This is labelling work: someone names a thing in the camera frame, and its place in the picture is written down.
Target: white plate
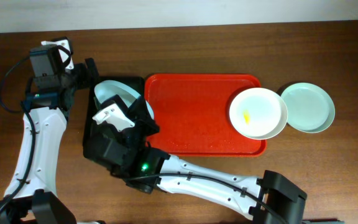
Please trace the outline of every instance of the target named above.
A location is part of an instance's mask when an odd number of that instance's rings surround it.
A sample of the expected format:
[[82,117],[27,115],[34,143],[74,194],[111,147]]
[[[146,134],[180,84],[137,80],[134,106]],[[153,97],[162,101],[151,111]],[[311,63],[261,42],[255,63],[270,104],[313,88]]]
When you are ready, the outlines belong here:
[[288,124],[299,131],[318,133],[327,129],[334,121],[334,102],[316,85],[290,85],[281,97],[288,108]]
[[[114,80],[106,80],[97,84],[94,87],[94,94],[100,103],[119,95],[127,107],[130,107],[140,97],[140,94],[133,88]],[[154,112],[149,102],[146,101],[146,105],[150,116],[154,119]]]
[[233,99],[229,117],[240,134],[261,140],[280,133],[287,123],[288,113],[277,93],[265,88],[251,88]]

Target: white backdrop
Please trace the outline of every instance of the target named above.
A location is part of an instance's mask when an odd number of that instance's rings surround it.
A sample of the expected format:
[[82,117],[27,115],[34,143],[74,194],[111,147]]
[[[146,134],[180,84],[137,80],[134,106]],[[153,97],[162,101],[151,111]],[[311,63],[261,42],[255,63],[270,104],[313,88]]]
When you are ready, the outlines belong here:
[[0,32],[358,19],[358,0],[0,0]]

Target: wood grain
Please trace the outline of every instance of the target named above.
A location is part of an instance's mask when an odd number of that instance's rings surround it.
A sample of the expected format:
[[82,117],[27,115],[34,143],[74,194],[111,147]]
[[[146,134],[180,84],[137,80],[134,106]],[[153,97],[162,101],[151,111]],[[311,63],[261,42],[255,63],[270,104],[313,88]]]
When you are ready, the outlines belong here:
[[[256,158],[187,157],[201,166],[243,175],[282,173],[308,193],[305,218],[358,223],[358,21],[80,30],[0,34],[0,80],[41,40],[66,35],[74,60],[93,57],[101,75],[251,73],[263,87],[306,81],[333,98],[336,118],[318,134],[286,127]],[[32,75],[29,63],[7,81],[12,108]],[[88,91],[76,93],[63,135],[57,192],[78,220],[108,223],[243,222],[235,212],[186,195],[142,194],[82,156]],[[22,140],[22,116],[0,107],[0,199],[12,177]]]

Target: green light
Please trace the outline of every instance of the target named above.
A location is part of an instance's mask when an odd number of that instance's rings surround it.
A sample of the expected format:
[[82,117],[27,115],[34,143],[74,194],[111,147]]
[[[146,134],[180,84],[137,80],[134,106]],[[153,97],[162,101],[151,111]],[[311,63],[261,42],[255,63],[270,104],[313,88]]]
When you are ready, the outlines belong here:
[[142,165],[142,172],[146,171],[149,168],[148,164],[143,164]]

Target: cable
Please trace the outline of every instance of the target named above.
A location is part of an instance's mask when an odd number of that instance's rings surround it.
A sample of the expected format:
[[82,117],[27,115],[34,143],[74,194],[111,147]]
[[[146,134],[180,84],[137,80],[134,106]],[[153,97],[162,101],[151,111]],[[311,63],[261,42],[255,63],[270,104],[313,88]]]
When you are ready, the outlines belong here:
[[32,164],[32,159],[34,157],[34,151],[35,151],[35,125],[34,122],[32,121],[32,118],[29,114],[29,112],[26,110],[26,108],[24,107],[23,102],[20,102],[20,106],[22,107],[22,111],[24,112],[24,114],[27,116],[27,119],[29,120],[30,126],[31,126],[31,149],[30,149],[30,155],[29,155],[29,161],[27,163],[27,167],[25,168],[25,172],[23,175],[23,178],[21,180],[18,179],[19,181],[19,186],[17,186],[17,188],[15,189],[15,191],[13,191],[12,194],[10,194],[10,196],[8,196],[5,200],[3,205],[0,207],[0,214],[6,209],[6,206],[12,201],[12,199],[20,192],[20,190],[23,188],[30,170],[31,170],[31,164]]
[[241,188],[229,184],[223,180],[219,180],[213,177],[208,177],[208,176],[204,176],[204,175],[196,175],[196,174],[153,174],[153,175],[148,175],[148,176],[143,176],[143,177],[131,177],[131,178],[126,178],[125,180],[127,181],[133,181],[133,180],[142,180],[142,179],[149,179],[149,178],[155,178],[155,177],[189,177],[189,178],[197,178],[197,179],[204,179],[204,180],[212,180],[213,182],[217,182],[219,184],[222,184],[226,187],[229,187],[233,190],[236,190],[238,192],[241,192],[243,194],[245,194],[246,196],[250,197],[252,200],[256,201],[259,205],[261,205],[262,207],[264,207],[270,214],[272,214],[276,219],[280,220],[280,222],[282,222],[283,224],[287,224],[288,222],[286,220],[284,220],[283,217],[281,217],[281,215],[277,214],[272,208],[270,208],[265,202],[259,200],[259,198],[255,197],[254,195],[252,195],[251,193],[242,190]]
[[5,80],[6,78],[9,76],[9,74],[15,69],[17,68],[17,66],[19,66],[21,63],[25,62],[26,60],[28,60],[30,58],[30,56],[27,56],[25,58],[23,58],[22,60],[20,60],[19,62],[17,62],[15,65],[13,65],[13,67],[11,69],[9,69],[9,71],[7,71],[7,73],[5,74],[4,78],[1,80],[0,82],[0,104],[1,106],[8,112],[10,113],[21,113],[22,111],[16,111],[16,110],[11,110],[9,109],[4,102],[2,101],[2,89],[4,88],[4,84],[5,84]]

